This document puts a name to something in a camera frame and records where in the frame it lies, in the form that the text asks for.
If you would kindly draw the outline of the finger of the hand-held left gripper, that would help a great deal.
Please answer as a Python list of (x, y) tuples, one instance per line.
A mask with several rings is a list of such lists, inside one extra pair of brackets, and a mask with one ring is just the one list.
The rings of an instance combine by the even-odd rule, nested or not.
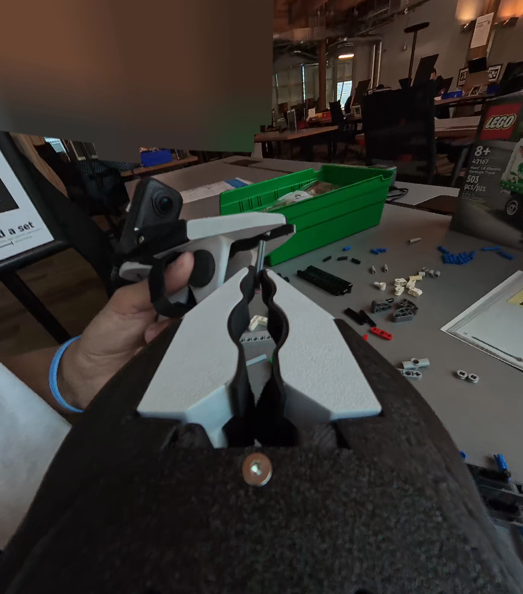
[(198, 241), (214, 236), (240, 240), (267, 233), (272, 234), (276, 229), (278, 229), (277, 236), (295, 234), (295, 226), (288, 224), (283, 214), (249, 212), (188, 220), (186, 237), (188, 241)]

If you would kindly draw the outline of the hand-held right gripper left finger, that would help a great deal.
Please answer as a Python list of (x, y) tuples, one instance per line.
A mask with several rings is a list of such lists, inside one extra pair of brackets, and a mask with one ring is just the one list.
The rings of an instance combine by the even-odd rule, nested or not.
[(240, 338), (255, 288), (256, 269), (242, 268), (183, 317), (140, 416), (201, 425), (215, 448), (253, 443), (255, 404)]

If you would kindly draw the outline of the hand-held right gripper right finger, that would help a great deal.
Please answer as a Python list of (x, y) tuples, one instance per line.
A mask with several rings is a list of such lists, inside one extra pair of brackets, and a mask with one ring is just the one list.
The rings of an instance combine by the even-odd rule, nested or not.
[(339, 319), (272, 271), (260, 273), (260, 286), (274, 349), (256, 404), (256, 440), (297, 443), (303, 431), (379, 415)]

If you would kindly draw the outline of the person's left forearm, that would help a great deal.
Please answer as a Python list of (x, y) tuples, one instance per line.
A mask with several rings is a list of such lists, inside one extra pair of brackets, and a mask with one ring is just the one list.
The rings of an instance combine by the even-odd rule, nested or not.
[(67, 412), (57, 404), (50, 390), (50, 365), (57, 350), (58, 346), (50, 346), (18, 355), (0, 355), (0, 363), (51, 408), (68, 417), (71, 412)]

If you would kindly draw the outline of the cluster of white lego connectors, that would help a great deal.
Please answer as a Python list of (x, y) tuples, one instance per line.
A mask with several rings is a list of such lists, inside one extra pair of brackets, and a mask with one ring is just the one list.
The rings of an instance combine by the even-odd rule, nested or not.
[(441, 272), (436, 269), (423, 268), (416, 274), (406, 278), (395, 278), (390, 283), (375, 281), (372, 286), (378, 291), (391, 291), (394, 296), (407, 294), (413, 297), (421, 296), (423, 290), (419, 285), (425, 278), (439, 278)]

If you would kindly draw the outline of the pile of blue lego pins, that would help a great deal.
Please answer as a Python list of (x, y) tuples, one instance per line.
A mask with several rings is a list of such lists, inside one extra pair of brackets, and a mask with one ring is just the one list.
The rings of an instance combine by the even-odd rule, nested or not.
[(475, 251), (463, 251), (454, 254), (443, 246), (438, 246), (437, 250), (441, 254), (444, 264), (465, 265), (472, 262), (476, 256)]

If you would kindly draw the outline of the person's left hand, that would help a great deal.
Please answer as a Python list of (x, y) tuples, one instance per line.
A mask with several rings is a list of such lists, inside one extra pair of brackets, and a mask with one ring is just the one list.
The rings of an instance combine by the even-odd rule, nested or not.
[(118, 289), (63, 352), (57, 371), (61, 398), (84, 410), (126, 363), (171, 324), (171, 320), (159, 320), (147, 280)]

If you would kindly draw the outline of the white paper sheet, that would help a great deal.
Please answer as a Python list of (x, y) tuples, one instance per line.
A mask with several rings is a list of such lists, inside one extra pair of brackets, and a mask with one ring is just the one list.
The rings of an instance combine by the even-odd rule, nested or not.
[(183, 199), (183, 204), (189, 204), (195, 201), (204, 200), (214, 196), (220, 196), (225, 191), (232, 191), (251, 185), (252, 182), (236, 177), (220, 182), (213, 182), (199, 187), (182, 190), (180, 192)]

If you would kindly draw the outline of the clear plastic parts bag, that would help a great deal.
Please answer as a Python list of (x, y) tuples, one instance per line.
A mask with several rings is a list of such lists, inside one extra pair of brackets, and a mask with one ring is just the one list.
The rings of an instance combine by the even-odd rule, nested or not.
[(272, 204), (265, 207), (265, 212), (272, 212), (291, 204), (307, 201), (311, 198), (322, 196), (341, 188), (342, 186), (340, 184), (315, 180), (306, 183), (299, 189), (292, 190), (280, 196)]

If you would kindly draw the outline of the green plastic bin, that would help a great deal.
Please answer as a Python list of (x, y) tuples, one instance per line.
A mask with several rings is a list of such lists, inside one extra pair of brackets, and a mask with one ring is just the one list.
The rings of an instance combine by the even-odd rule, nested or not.
[(219, 197), (219, 211), (222, 216), (265, 212), (277, 198), (306, 183), (340, 184), (341, 189), (270, 212), (283, 214), (287, 223), (295, 226), (295, 234), (283, 245), (266, 249), (266, 262), (274, 266), (377, 226), (395, 171), (326, 164), (319, 170), (304, 169), (225, 191)]

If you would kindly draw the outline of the long wooden table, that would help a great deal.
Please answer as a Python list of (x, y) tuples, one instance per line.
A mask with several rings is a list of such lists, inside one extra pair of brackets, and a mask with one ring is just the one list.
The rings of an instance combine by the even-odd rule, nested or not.
[(339, 127), (337, 125), (305, 128), (296, 131), (265, 131), (255, 134), (253, 139), (255, 143), (261, 144), (263, 158), (274, 158), (271, 147), (273, 143), (289, 143), (293, 146), (299, 146), (303, 160), (314, 161), (313, 147), (315, 145), (326, 145), (327, 162), (332, 162), (336, 152), (338, 131)]

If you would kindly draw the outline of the blue wristband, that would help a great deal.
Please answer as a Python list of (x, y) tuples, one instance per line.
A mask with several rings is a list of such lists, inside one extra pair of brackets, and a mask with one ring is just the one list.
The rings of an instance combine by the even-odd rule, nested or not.
[(50, 389), (50, 393), (55, 401), (55, 403), (66, 413), (82, 413), (84, 412), (82, 409), (70, 405), (65, 398), (62, 397), (59, 386), (58, 386), (58, 372), (59, 372), (59, 365), (61, 360), (66, 353), (67, 349), (78, 339), (80, 336), (73, 337), (62, 345), (60, 345), (57, 350), (55, 351), (51, 361), (50, 361), (50, 368), (48, 373), (48, 385)]

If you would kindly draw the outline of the instruction booklet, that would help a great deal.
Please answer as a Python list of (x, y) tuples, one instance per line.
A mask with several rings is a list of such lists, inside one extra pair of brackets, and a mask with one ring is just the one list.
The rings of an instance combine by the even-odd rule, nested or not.
[(513, 273), (442, 331), (523, 371), (523, 271)]

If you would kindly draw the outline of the grey paper sheet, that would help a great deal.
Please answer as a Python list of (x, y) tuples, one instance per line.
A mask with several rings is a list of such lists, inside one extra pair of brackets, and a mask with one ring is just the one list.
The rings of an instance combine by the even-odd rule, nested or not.
[(397, 187), (407, 189), (400, 198), (389, 201), (415, 210), (452, 216), (459, 206), (460, 189), (412, 182), (398, 182)]

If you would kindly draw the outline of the wall poster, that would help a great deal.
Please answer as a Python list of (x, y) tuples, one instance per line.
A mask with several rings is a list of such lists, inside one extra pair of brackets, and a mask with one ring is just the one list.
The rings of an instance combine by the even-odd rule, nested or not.
[(495, 18), (495, 12), (489, 12), (483, 14), (474, 22), (473, 35), (470, 41), (469, 49), (478, 49), (482, 47), (488, 47), (488, 41), (490, 37), (490, 31)]

